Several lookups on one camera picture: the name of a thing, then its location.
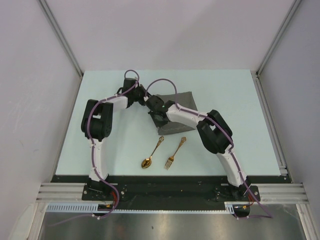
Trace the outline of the grey cloth napkin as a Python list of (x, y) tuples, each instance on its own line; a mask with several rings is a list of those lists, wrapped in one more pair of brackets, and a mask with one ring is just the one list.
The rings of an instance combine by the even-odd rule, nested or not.
[[(175, 101), (177, 97), (177, 103), (180, 108), (183, 109), (189, 109), (192, 112), (197, 112), (198, 108), (196, 106), (193, 93), (191, 91), (187, 92), (181, 92), (175, 94), (156, 94), (157, 97), (159, 97), (164, 104), (166, 104), (168, 101)], [(183, 112), (182, 110), (179, 110), (176, 108), (176, 105), (173, 104), (173, 109), (170, 109), (168, 111), (169, 113), (169, 121), (164, 124), (163, 126), (157, 126), (157, 132), (160, 136), (167, 136), (167, 135), (173, 135), (173, 134), (179, 134), (189, 131), (194, 131), (196, 129), (196, 123), (191, 120), (191, 118), (195, 118), (194, 115), (191, 115), (190, 113), (187, 114)]]

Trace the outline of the gold fork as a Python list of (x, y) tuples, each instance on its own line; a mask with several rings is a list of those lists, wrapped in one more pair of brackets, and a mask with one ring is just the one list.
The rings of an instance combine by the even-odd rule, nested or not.
[(175, 160), (175, 156), (176, 156), (177, 152), (179, 151), (179, 149), (182, 147), (182, 145), (183, 145), (186, 141), (187, 141), (187, 138), (186, 138), (185, 136), (181, 138), (177, 149), (175, 150), (175, 152), (173, 153), (173, 155), (170, 156), (170, 157), (167, 159), (167, 161), (165, 162), (165, 165), (164, 165), (164, 169), (165, 169), (165, 170), (168, 170), (168, 169), (171, 167), (172, 163), (173, 163), (174, 160)]

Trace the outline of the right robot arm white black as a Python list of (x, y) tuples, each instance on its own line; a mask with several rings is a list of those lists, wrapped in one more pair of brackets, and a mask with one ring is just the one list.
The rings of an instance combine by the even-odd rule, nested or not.
[(164, 102), (156, 95), (145, 96), (143, 101), (156, 126), (174, 122), (197, 130), (203, 146), (215, 154), (223, 166), (227, 181), (232, 186), (230, 194), (235, 200), (242, 201), (253, 194), (251, 182), (242, 171), (234, 152), (233, 133), (218, 111), (202, 113), (171, 100)]

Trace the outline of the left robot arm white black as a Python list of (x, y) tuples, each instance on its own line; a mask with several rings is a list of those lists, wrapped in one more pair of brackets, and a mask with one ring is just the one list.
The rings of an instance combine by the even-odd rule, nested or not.
[(113, 115), (143, 100), (143, 93), (144, 88), (140, 86), (138, 77), (125, 77), (123, 86), (116, 94), (102, 100), (87, 101), (81, 121), (81, 131), (90, 144), (92, 164), (83, 193), (86, 198), (95, 195), (105, 200), (113, 191), (109, 184), (105, 184), (109, 171), (107, 161), (103, 159), (105, 143), (112, 131)]

